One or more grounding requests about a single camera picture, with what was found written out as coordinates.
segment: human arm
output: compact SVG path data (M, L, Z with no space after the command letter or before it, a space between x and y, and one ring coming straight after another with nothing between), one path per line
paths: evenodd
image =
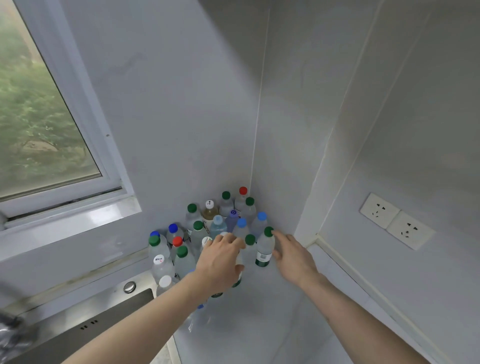
M273 251L285 279L299 286L324 315L355 364L428 364L428 361L318 272L312 255L292 235L273 231Z
M63 364L149 364L190 313L208 297L230 288L244 269L235 265L242 239L209 241L194 272L170 290L100 334Z

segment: window frame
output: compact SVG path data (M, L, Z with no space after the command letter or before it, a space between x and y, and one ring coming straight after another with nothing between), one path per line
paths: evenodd
M0 202L7 217L34 213L121 188L133 190L102 108L57 0L14 0L101 177Z

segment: window sill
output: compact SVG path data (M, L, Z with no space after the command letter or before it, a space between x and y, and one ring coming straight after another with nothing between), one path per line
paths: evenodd
M136 197L123 192L7 222L0 231L0 262L141 211Z

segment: stainless steel sink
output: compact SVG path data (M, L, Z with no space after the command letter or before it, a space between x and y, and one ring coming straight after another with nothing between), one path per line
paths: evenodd
M60 364L155 296L156 284L150 272L139 274L34 324L36 340L32 347L7 363ZM168 351L172 363L180 364L173 337L168 341Z

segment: window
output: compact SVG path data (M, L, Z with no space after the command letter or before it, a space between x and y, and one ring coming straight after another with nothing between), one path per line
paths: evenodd
M72 35L46 1L16 5L22 16L0 0L0 212L8 218L122 186L72 62Z

